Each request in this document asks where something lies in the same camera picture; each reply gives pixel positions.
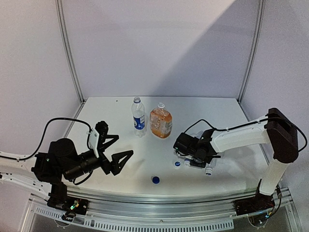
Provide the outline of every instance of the orange liquid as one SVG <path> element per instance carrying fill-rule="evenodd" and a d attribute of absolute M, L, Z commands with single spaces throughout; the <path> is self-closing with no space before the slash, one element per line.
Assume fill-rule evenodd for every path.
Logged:
<path fill-rule="evenodd" d="M 172 129 L 172 115 L 166 109 L 155 108 L 150 113 L 150 129 L 159 138 L 167 138 Z"/>

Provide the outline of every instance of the perforated metal strip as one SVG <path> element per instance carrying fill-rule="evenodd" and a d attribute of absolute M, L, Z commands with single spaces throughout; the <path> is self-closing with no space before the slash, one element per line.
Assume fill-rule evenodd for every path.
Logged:
<path fill-rule="evenodd" d="M 62 212 L 58 212 L 57 210 L 37 206 L 35 212 L 42 216 L 62 221 Z M 107 222 L 100 218 L 90 218 L 87 216 L 84 216 L 83 218 L 83 224 L 77 224 L 74 222 L 72 222 L 72 224 L 107 232 L 217 232 L 231 230 L 234 228 L 233 220 L 223 220 L 213 223 L 199 223 L 197 225 L 169 226 L 164 225 L 163 223 L 158 225 L 128 225 L 123 223 Z"/>

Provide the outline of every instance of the blue cap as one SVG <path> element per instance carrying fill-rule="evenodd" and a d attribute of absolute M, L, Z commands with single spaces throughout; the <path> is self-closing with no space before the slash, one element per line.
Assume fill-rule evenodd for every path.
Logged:
<path fill-rule="evenodd" d="M 159 183 L 160 183 L 160 178 L 157 177 L 157 176 L 154 176 L 154 177 L 153 177 L 153 183 L 154 183 L 154 184 L 159 184 Z"/>

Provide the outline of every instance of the bottle of orange liquid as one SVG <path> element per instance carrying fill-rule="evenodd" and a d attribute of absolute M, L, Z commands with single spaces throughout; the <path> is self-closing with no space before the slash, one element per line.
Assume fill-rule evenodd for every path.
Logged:
<path fill-rule="evenodd" d="M 161 102 L 150 112 L 150 129 L 154 135 L 162 139 L 167 138 L 172 131 L 172 115 Z"/>

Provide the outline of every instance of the cable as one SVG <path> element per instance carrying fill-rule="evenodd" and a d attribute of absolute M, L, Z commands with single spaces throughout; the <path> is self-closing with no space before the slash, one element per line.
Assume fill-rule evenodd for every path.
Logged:
<path fill-rule="evenodd" d="M 45 133 L 46 133 L 48 125 L 51 122 L 56 121 L 56 120 L 73 121 L 73 122 L 79 122 L 79 123 L 83 123 L 83 124 L 87 125 L 89 127 L 89 134 L 88 134 L 88 137 L 87 137 L 87 147 L 88 147 L 88 149 L 91 149 L 90 146 L 89 146 L 89 136 L 90 136 L 90 132 L 91 132 L 91 126 L 87 122 L 79 120 L 79 119 L 75 119 L 75 118 L 69 118 L 69 117 L 55 117 L 55 118 L 50 119 L 47 122 L 47 124 L 45 125 L 44 131 L 43 131 L 43 135 L 41 137 L 41 141 L 40 141 L 37 149 L 31 155 L 29 155 L 28 157 L 22 158 L 22 159 L 16 159 L 16 158 L 7 157 L 7 156 L 0 156 L 0 158 L 5 158 L 5 159 L 9 159 L 9 160 L 24 161 L 24 160 L 28 160 L 28 159 L 32 158 L 33 156 L 35 156 L 36 153 L 38 152 L 38 150 L 40 149 L 41 145 L 42 145 L 42 142 L 43 142 L 43 139 L 44 139 L 44 136 L 45 136 Z"/>
<path fill-rule="evenodd" d="M 83 182 L 85 182 L 87 179 L 89 179 L 89 178 L 91 177 L 92 173 L 93 173 L 93 171 L 89 172 L 89 175 L 88 175 L 84 180 L 82 180 L 82 181 L 80 181 L 80 182 L 78 182 L 78 183 L 75 183 L 75 180 L 76 180 L 76 179 L 74 179 L 74 180 L 73 180 L 73 184 L 75 184 L 75 185 L 80 185 L 80 184 L 82 184 Z"/>
<path fill-rule="evenodd" d="M 213 130 L 215 131 L 230 131 L 230 130 L 235 130 L 235 129 L 238 129 L 238 128 L 242 128 L 242 127 L 246 127 L 246 126 L 249 126 L 249 125 L 253 125 L 253 124 L 256 124 L 256 123 L 259 123 L 259 122 L 264 122 L 264 121 L 271 121 L 271 120 L 281 120 L 281 121 L 284 121 L 286 123 L 289 123 L 291 124 L 291 126 L 293 128 L 295 128 L 304 138 L 305 140 L 305 145 L 298 150 L 298 152 L 301 152 L 302 150 L 304 150 L 306 148 L 306 146 L 308 145 L 308 140 L 307 140 L 307 137 L 306 135 L 304 134 L 304 132 L 298 127 L 296 126 L 294 123 L 292 123 L 291 121 L 285 119 L 285 118 L 282 118 L 282 117 L 270 117 L 270 118 L 263 118 L 259 121 L 252 121 L 252 122 L 248 122 L 248 123 L 245 123 L 245 124 L 241 124 L 241 125 L 238 125 L 238 126 L 235 126 L 235 127 L 231 127 L 229 129 L 218 129 L 216 127 L 214 127 L 212 124 L 210 124 L 208 121 L 204 120 L 204 119 L 200 119 L 199 121 L 197 121 L 196 123 L 192 124 L 190 127 L 188 127 L 184 133 L 186 133 L 189 129 L 191 129 L 193 126 L 195 126 L 197 123 L 203 121 L 203 122 L 206 122 Z"/>

